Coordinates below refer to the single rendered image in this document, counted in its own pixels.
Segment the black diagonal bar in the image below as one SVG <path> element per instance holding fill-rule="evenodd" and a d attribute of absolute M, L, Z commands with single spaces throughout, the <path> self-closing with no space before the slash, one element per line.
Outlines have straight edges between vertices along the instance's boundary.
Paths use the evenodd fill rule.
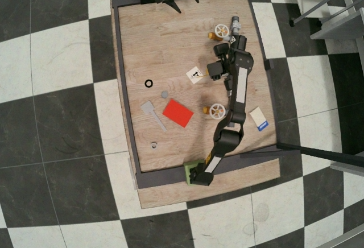
<path fill-rule="evenodd" d="M 339 152 L 320 150 L 316 148 L 309 148 L 286 143 L 277 143 L 275 145 L 276 148 L 282 150 L 244 153 L 240 154 L 240 158 L 257 158 L 257 157 L 267 157 L 267 156 L 304 154 L 364 168 L 364 157 L 362 156 L 343 154 Z"/>

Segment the red rectangular block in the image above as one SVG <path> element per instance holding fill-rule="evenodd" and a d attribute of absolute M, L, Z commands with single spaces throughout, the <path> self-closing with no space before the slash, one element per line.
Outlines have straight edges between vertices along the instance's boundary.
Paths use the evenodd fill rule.
<path fill-rule="evenodd" d="M 194 114 L 193 112 L 191 112 L 184 106 L 180 105 L 173 99 L 169 102 L 168 106 L 163 112 L 164 116 L 176 122 L 183 128 L 186 127 L 187 123 L 189 122 L 193 114 Z"/>

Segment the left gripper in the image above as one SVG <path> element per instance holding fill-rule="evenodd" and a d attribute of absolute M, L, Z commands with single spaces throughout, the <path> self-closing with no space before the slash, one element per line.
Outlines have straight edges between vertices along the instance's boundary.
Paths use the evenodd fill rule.
<path fill-rule="evenodd" d="M 226 73 L 228 73 L 228 75 L 229 75 L 230 71 L 228 71 L 226 69 L 225 62 L 227 60 L 226 55 L 228 54 L 229 48 L 230 47 L 229 47 L 228 43 L 218 44 L 218 45 L 215 45 L 213 47 L 216 57 L 218 57 L 218 59 L 223 60 L 222 61 L 223 62 L 223 68 L 225 69 Z M 233 83 L 233 76 L 232 75 L 229 75 L 228 78 L 225 78 L 224 84 L 225 84 L 225 88 L 226 88 L 227 91 L 232 90 L 232 83 Z"/>

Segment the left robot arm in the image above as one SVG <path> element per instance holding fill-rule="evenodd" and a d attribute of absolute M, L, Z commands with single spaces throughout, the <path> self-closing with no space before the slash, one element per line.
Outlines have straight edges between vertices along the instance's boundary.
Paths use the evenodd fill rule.
<path fill-rule="evenodd" d="M 213 181 L 213 171 L 216 169 L 225 154 L 233 152 L 240 144 L 243 136 L 243 125 L 246 120 L 246 94 L 248 75 L 253 70 L 254 59 L 251 53 L 246 52 L 247 38 L 243 35 L 232 35 L 226 69 L 233 76 L 230 110 L 227 116 L 218 123 L 213 135 L 214 147 L 204 163 L 189 169 L 190 184 L 209 186 Z M 223 60 L 207 65 L 208 73 L 213 81 L 221 79 L 226 74 Z M 239 133 L 224 129 L 229 123 L 240 124 Z"/>

